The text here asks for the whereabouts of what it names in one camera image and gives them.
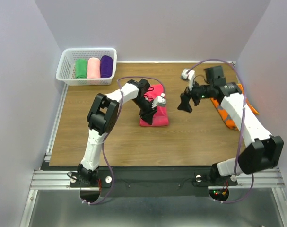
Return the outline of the pink microfiber towel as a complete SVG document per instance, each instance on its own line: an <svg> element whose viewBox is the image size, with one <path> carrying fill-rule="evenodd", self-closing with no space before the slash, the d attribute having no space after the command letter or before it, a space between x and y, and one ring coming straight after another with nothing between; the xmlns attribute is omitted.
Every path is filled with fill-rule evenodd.
<svg viewBox="0 0 287 227"><path fill-rule="evenodd" d="M144 97L147 98L149 101L155 99L157 96L163 93L163 86L160 84L152 85L148 92L145 93ZM153 116L153 123L152 125L147 124L145 121L140 119L139 125L141 127L163 127L169 125L168 115L167 115L167 108L158 106L157 112Z"/></svg>

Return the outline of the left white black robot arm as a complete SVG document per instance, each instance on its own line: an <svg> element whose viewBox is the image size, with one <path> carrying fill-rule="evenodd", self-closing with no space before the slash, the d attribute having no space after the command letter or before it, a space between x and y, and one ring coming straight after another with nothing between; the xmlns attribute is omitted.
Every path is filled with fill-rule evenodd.
<svg viewBox="0 0 287 227"><path fill-rule="evenodd" d="M146 79L139 82L129 80L122 88L108 94L98 93L89 110L88 140L84 156L77 167L78 178L86 185L93 186L98 179L99 156L103 144L113 130L122 106L133 101L140 109L141 120L152 125L157 107L144 97L150 88Z"/></svg>

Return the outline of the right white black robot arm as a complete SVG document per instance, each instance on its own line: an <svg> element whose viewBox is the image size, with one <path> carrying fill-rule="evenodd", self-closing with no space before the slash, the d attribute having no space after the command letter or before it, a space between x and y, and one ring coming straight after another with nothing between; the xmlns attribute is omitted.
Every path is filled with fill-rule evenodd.
<svg viewBox="0 0 287 227"><path fill-rule="evenodd" d="M228 83L221 66L205 69L206 84L196 82L195 71L184 69L181 78L188 82L181 93L178 110L192 112L190 100L198 105L202 99L212 98L228 113L240 132L240 142L245 150L238 151L235 158L214 163L209 178L214 184L221 184L227 176L253 174L277 166L284 141L273 136L257 119L248 106L244 92L234 83Z"/></svg>

